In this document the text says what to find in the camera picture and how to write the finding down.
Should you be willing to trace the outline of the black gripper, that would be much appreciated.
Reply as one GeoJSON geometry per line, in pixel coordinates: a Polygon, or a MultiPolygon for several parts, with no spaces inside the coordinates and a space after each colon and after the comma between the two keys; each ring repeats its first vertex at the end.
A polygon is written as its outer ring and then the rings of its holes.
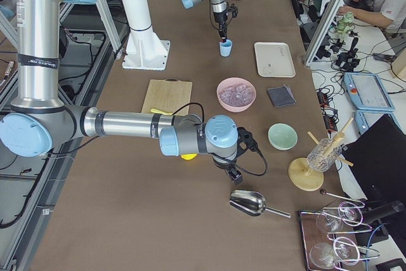
{"type": "Polygon", "coordinates": [[[244,127],[238,127],[237,131],[237,153],[234,158],[221,157],[218,154],[211,153],[215,165],[225,171],[234,185],[239,185],[243,182],[242,173],[239,171],[239,167],[237,166],[237,159],[241,155],[245,154],[248,150],[252,152],[257,151],[257,142],[253,138],[252,133],[246,130],[244,127]]]}
{"type": "Polygon", "coordinates": [[[220,3],[212,4],[211,8],[213,9],[214,21],[218,24],[217,30],[220,37],[220,41],[226,41],[227,36],[227,21],[228,14],[231,14],[232,18],[236,18],[239,12],[238,7],[232,3],[220,3]]]}

